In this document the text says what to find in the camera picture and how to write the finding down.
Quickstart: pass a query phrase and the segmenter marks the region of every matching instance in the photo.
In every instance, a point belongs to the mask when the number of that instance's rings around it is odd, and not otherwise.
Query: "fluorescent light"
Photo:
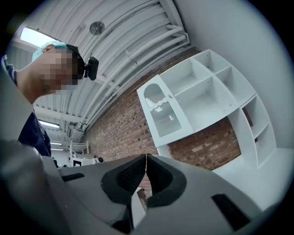
[[[54,142],[50,142],[52,145],[62,145],[62,143],[54,143]]]
[[[47,42],[53,41],[55,39],[48,37],[45,34],[42,34],[36,30],[30,28],[23,28],[23,31],[20,35],[20,39],[28,43],[34,44],[38,47],[46,44]]]
[[[44,122],[44,121],[40,121],[40,120],[39,120],[39,122],[40,122],[42,125],[45,125],[45,126],[59,128],[59,125],[57,125],[57,124],[48,123],[48,122]]]

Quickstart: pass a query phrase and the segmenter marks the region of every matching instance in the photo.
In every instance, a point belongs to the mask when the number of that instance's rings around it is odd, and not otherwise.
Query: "white shelf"
[[[219,121],[232,112],[234,101],[212,77],[181,92],[176,97],[194,132]]]
[[[252,130],[252,134],[253,134],[253,138],[256,139],[260,134],[261,132],[264,131],[264,129],[267,127],[268,123],[264,123],[263,126],[259,127],[259,126],[252,126],[251,127],[251,130]]]
[[[255,145],[257,150],[258,166],[260,167],[276,148],[275,137],[270,125],[267,125],[267,127],[260,133],[257,137]]]
[[[276,148],[271,121],[261,99],[232,64],[211,50],[156,75],[137,92],[160,155],[171,157],[169,143],[226,116],[244,160],[252,167],[261,167]]]
[[[252,122],[251,131],[256,139],[270,122],[266,109],[258,96],[255,96],[244,108]]]
[[[210,75],[193,59],[187,59],[160,75],[173,95],[181,93],[191,86],[203,81]]]
[[[249,122],[242,110],[239,108],[228,115],[234,129],[242,156],[253,168],[257,168],[257,151],[254,138],[250,130]]]
[[[200,62],[212,73],[217,73],[231,66],[229,62],[211,50],[203,51],[195,55],[193,59]]]
[[[233,67],[224,68],[215,75],[229,89],[239,105],[244,104],[255,94],[246,78]]]

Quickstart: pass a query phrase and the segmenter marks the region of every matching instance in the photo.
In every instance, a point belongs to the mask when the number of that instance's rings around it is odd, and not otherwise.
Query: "dark blue shirt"
[[[7,64],[7,57],[4,56],[4,64],[14,84],[17,86],[17,71],[13,65]],[[47,135],[42,124],[38,121],[35,113],[31,113],[27,122],[25,123],[18,141],[22,144],[32,146],[38,150],[42,156],[51,156],[51,144],[49,136]]]

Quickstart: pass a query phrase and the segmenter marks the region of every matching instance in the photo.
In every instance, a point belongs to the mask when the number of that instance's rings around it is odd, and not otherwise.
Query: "black rectangle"
[[[82,166],[82,162],[79,162],[79,161],[74,160],[73,161],[73,166],[75,167],[76,165]]]
[[[235,231],[250,222],[225,194],[216,194],[211,198]]]
[[[79,179],[82,177],[85,177],[85,175],[82,173],[76,173],[76,174],[65,175],[65,176],[62,176],[61,178],[63,179],[64,182],[67,182],[67,181]]]

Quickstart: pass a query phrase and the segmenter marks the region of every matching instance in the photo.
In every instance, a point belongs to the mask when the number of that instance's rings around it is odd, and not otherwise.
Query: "white wall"
[[[272,122],[277,146],[294,148],[294,72],[267,20],[249,3],[174,0],[190,42],[226,58],[252,84]]]
[[[239,156],[213,172],[248,195],[262,210],[281,201],[294,171],[294,150],[276,149],[261,168],[253,169]]]
[[[69,152],[67,151],[51,151],[51,156],[57,161],[58,166],[67,165],[70,167],[70,162],[68,161]]]

